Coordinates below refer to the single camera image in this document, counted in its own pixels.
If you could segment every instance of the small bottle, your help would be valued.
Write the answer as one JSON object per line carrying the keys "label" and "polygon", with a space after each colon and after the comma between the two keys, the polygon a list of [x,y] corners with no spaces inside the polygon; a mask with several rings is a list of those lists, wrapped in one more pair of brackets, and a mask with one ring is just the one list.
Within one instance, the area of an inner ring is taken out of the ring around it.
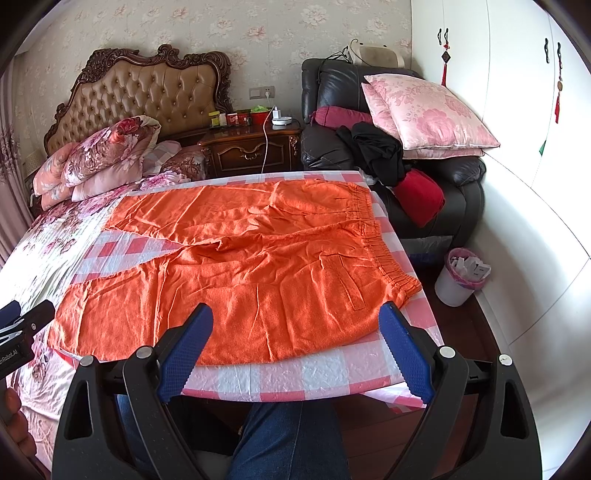
{"label": "small bottle", "polygon": [[211,121],[212,127],[219,127],[220,126],[220,112],[215,111],[209,114],[209,119]]}

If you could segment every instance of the ornate wooden headboard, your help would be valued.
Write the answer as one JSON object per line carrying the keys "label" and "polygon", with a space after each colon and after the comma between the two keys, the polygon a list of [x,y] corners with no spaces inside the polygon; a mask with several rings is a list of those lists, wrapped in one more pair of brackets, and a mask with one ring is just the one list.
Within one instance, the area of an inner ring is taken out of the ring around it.
{"label": "ornate wooden headboard", "polygon": [[139,50],[95,50],[78,75],[67,104],[59,104],[56,123],[43,143],[48,155],[62,145],[135,115],[162,125],[160,138],[209,125],[208,114],[231,112],[230,60],[225,53],[187,54],[165,44],[153,57]]}

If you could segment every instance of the jar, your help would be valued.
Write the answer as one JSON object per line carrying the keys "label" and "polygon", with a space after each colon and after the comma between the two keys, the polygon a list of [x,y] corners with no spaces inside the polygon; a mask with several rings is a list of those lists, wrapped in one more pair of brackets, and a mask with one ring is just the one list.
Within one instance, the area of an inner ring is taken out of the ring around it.
{"label": "jar", "polygon": [[231,125],[233,127],[237,127],[238,126],[238,114],[237,113],[227,114],[226,121],[228,122],[228,125]]}
{"label": "jar", "polygon": [[212,127],[219,127],[220,126],[220,112],[215,111],[209,114],[209,121],[211,122]]}

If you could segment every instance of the wooden nightstand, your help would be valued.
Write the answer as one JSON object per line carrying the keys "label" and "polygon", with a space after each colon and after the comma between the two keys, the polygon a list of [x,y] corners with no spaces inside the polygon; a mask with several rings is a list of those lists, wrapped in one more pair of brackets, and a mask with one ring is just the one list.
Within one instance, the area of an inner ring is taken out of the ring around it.
{"label": "wooden nightstand", "polygon": [[[264,173],[301,170],[300,133],[295,124],[273,130],[265,125],[269,152]],[[232,177],[261,173],[265,158],[265,135],[262,126],[212,129],[199,141],[208,163],[210,177]]]}

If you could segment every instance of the charging cable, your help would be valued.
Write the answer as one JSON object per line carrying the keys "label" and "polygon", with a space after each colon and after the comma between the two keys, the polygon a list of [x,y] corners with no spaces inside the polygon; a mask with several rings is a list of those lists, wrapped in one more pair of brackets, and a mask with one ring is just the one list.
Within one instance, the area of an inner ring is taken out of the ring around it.
{"label": "charging cable", "polygon": [[[271,94],[269,92],[265,92],[265,96],[267,97],[267,102],[269,102],[269,105],[270,105],[271,101],[269,100],[269,98],[271,97]],[[267,135],[267,130],[265,129],[265,126],[267,124],[267,120],[269,120],[269,117],[271,116],[271,114],[273,113],[273,110],[276,107],[277,107],[277,105],[274,105],[273,108],[271,110],[269,110],[269,113],[265,117],[265,121],[262,124],[262,132],[265,134],[265,158],[262,161],[261,174],[263,173],[263,170],[265,170],[265,163],[267,163],[267,154],[269,153],[269,137]]]}

